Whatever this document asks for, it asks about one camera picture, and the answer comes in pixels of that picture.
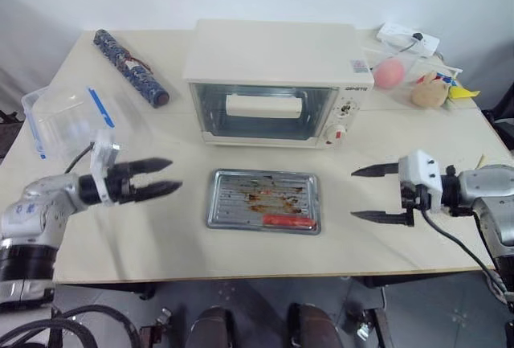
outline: white power strip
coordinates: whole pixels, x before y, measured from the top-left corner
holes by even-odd
[[[439,39],[409,27],[394,23],[385,23],[378,31],[377,39],[403,48],[412,43],[412,35],[417,32],[423,35],[423,40],[421,40],[420,44],[414,45],[411,49],[421,56],[432,56],[439,45]]]

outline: oven control knob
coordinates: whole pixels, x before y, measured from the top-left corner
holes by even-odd
[[[330,125],[324,132],[325,144],[331,145],[339,142],[346,134],[343,125]]]

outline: metal baking tray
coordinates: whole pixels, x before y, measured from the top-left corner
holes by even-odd
[[[216,170],[207,227],[319,234],[317,178],[281,171]]]

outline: oven glass window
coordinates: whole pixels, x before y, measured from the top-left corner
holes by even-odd
[[[192,84],[203,129],[220,137],[307,140],[336,88]]]

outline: table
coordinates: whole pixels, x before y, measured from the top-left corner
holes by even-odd
[[[362,38],[373,44],[365,32]],[[214,277],[382,275],[476,269],[451,241],[426,225],[369,223],[359,210],[399,212],[398,178],[350,177],[362,166],[396,162],[421,148],[441,167],[457,170],[486,163],[512,164],[510,153],[471,100],[449,109],[421,110],[372,91],[339,150],[208,146],[202,142],[182,67],[191,31],[119,31],[113,35],[172,91],[171,102],[152,108],[92,45],[84,32],[51,83],[65,97],[90,84],[128,97],[148,123],[118,162],[164,157],[173,165],[155,176],[184,181],[174,194],[144,203],[91,207],[73,215],[59,250],[55,280],[108,283]],[[0,208],[19,198],[35,179],[60,174],[62,162],[37,158],[27,124],[0,166]],[[218,168],[294,170],[320,180],[322,232],[316,236],[212,230],[205,225],[210,174]],[[76,167],[88,172],[88,162]],[[433,215],[481,259],[491,264],[471,218]]]

